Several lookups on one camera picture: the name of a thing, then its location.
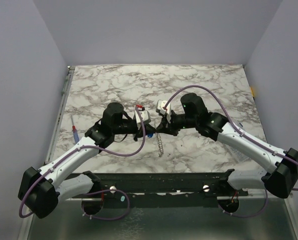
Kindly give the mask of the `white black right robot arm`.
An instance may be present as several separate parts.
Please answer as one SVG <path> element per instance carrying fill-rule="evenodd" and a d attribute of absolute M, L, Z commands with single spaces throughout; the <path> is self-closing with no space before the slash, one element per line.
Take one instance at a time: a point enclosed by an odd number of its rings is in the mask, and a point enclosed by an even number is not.
<path fill-rule="evenodd" d="M 180 102 L 183 114 L 176 114 L 165 100 L 157 102 L 156 112 L 162 116 L 157 133 L 177 136 L 182 129 L 194 128 L 200 135 L 236 149 L 261 166 L 258 170 L 231 171 L 218 184 L 223 195 L 242 189 L 265 189 L 278 198 L 288 198 L 298 180 L 297 150 L 270 145 L 231 124 L 224 115 L 209 112 L 195 93 L 185 94 Z"/>

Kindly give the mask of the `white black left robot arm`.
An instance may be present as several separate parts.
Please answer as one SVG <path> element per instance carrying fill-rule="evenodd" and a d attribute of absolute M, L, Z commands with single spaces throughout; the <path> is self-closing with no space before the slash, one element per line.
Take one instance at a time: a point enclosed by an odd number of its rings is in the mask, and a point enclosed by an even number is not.
<path fill-rule="evenodd" d="M 117 153 L 107 148 L 115 141 L 116 135 L 133 135 L 135 139 L 144 139 L 147 134 L 155 133 L 150 122 L 150 113 L 141 105 L 135 106 L 134 116 L 130 117 L 122 104 L 110 103 L 102 118 L 69 151 L 39 169 L 29 167 L 25 170 L 18 192 L 18 199 L 21 201 L 19 217 L 24 219 L 34 214 L 42 219 L 56 208 L 60 200 L 82 194 L 95 197 L 100 186 L 90 173 L 83 173 L 72 179 L 68 179 L 68 176 L 101 152 L 118 157 L 136 155 L 142 150 L 144 143 L 132 153 Z M 24 206 L 31 212 L 23 214 Z"/>

